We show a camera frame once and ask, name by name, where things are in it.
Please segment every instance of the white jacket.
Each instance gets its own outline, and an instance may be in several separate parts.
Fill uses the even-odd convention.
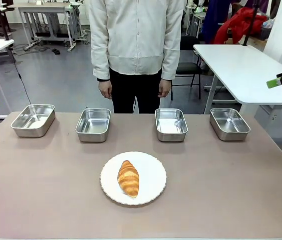
[[[183,0],[90,0],[93,75],[173,80],[180,57]]]

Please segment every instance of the person's right hand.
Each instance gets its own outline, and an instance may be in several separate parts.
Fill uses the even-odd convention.
[[[99,89],[103,97],[112,99],[112,84],[111,81],[99,81]]]

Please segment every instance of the black pants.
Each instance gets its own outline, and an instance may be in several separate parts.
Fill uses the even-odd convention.
[[[137,98],[140,114],[153,114],[160,107],[162,71],[154,75],[124,75],[110,69],[112,101],[116,114],[132,114]]]

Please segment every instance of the plate rim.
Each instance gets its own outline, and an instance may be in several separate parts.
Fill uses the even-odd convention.
[[[153,157],[153,158],[155,158],[155,159],[162,165],[162,167],[163,167],[163,169],[164,169],[164,173],[165,173],[165,184],[164,184],[164,187],[162,188],[161,192],[160,192],[155,198],[153,198],[153,199],[151,199],[151,200],[148,200],[148,201],[146,201],[146,202],[143,202],[143,203],[135,203],[135,204],[124,203],[124,202],[117,201],[117,200],[113,199],[111,196],[109,196],[109,194],[107,194],[107,192],[104,190],[104,188],[103,188],[103,186],[102,186],[101,176],[102,176],[102,172],[103,172],[103,169],[104,169],[105,165],[106,165],[110,160],[112,160],[114,157],[116,157],[116,156],[118,156],[118,155],[120,155],[120,154],[125,154],[125,153],[142,153],[142,154],[150,155],[150,154],[148,154],[148,153],[146,153],[146,152],[141,152],[141,151],[126,151],[126,152],[122,152],[122,153],[119,153],[119,154],[113,156],[113,157],[112,157],[111,159],[109,159],[109,160],[104,164],[104,166],[102,167],[102,170],[101,170],[101,173],[100,173],[100,185],[101,185],[101,188],[102,188],[103,192],[104,192],[110,199],[112,199],[113,201],[115,201],[115,202],[117,202],[117,203],[119,203],[119,204],[128,205],[128,206],[137,206],[137,205],[148,204],[149,202],[155,200],[156,198],[158,198],[158,197],[162,194],[162,192],[164,191],[164,189],[165,189],[165,187],[166,187],[166,182],[167,182],[167,176],[166,176],[165,167],[163,166],[163,164],[162,164],[161,161],[159,161],[156,157],[154,157],[154,156],[152,156],[152,155],[150,155],[150,156]]]

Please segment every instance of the black pole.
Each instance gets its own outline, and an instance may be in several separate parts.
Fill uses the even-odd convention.
[[[250,38],[250,35],[251,35],[251,32],[252,32],[252,29],[253,29],[253,25],[254,25],[254,21],[255,21],[255,18],[256,18],[256,14],[257,14],[257,11],[260,7],[260,0],[254,0],[254,12],[253,12],[253,17],[252,17],[252,21],[251,21],[251,24],[250,24],[250,27],[249,27],[249,31],[247,32],[246,36],[245,36],[245,40],[244,40],[244,44],[243,46],[247,46],[247,41],[249,40]]]
[[[0,24],[1,24],[2,28],[3,28],[3,35],[5,37],[5,40],[9,40],[9,37],[7,36],[7,32],[6,32],[6,29],[5,29],[5,24],[3,23],[1,9],[0,9]]]

